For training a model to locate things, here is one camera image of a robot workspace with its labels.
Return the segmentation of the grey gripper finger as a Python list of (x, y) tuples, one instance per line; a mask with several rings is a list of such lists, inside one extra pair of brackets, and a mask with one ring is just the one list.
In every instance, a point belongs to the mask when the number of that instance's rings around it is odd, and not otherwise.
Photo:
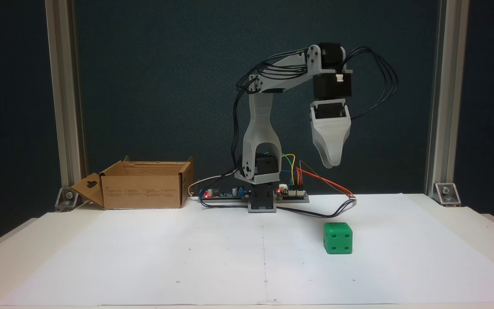
[(334, 132), (325, 130), (323, 133), (312, 129), (313, 144), (321, 157), (323, 166), (327, 169), (341, 164), (343, 147), (349, 133), (350, 129), (339, 129)]

